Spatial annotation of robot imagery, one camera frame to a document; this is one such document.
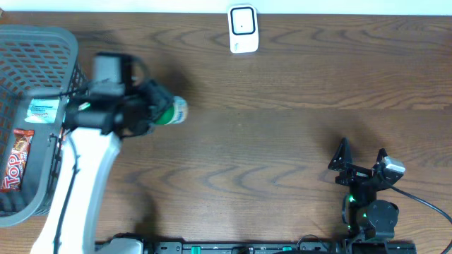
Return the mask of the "red Top candy bar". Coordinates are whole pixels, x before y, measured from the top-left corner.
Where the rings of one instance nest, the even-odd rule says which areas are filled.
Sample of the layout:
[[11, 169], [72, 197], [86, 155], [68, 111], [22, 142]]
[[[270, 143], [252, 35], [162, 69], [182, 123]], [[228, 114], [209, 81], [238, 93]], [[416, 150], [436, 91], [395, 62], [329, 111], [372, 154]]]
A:
[[35, 131], [16, 128], [13, 134], [15, 140], [2, 178], [2, 193], [20, 190]]

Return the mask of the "teal wet wipes pack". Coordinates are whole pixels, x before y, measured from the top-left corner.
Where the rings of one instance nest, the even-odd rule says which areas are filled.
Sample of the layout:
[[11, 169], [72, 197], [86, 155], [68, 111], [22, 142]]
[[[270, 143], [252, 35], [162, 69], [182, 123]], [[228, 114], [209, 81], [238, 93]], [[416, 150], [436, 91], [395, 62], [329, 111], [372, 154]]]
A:
[[59, 108], [59, 99], [32, 99], [28, 105], [25, 122], [54, 123]]

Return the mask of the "green lid plastic jar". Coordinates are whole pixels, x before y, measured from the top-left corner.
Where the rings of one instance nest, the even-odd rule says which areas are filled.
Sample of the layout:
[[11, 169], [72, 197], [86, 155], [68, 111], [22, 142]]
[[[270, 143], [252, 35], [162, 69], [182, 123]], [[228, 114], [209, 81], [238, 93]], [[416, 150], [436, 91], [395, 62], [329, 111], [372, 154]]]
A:
[[174, 96], [172, 106], [166, 110], [162, 116], [155, 122], [157, 125], [179, 124], [186, 120], [188, 116], [188, 104], [180, 96]]

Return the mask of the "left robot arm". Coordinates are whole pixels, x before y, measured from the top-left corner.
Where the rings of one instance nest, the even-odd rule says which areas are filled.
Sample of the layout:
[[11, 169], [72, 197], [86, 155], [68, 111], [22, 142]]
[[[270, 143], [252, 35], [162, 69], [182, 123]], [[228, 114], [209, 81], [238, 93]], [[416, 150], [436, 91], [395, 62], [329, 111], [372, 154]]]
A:
[[174, 95], [155, 80], [137, 85], [90, 81], [64, 107], [61, 169], [47, 220], [32, 253], [96, 253], [95, 232], [109, 173], [122, 141], [147, 135]]

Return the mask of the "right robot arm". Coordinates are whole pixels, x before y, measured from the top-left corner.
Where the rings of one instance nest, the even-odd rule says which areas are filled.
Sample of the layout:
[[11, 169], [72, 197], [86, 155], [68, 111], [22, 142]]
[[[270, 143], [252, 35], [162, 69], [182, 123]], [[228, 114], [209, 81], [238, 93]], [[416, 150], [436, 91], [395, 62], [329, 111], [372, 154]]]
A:
[[350, 243], [387, 241], [395, 236], [398, 206], [377, 198], [405, 174], [405, 165], [380, 149], [370, 169], [353, 163], [347, 138], [340, 141], [328, 169], [339, 174], [335, 182], [349, 188], [343, 199], [342, 220], [349, 226]]

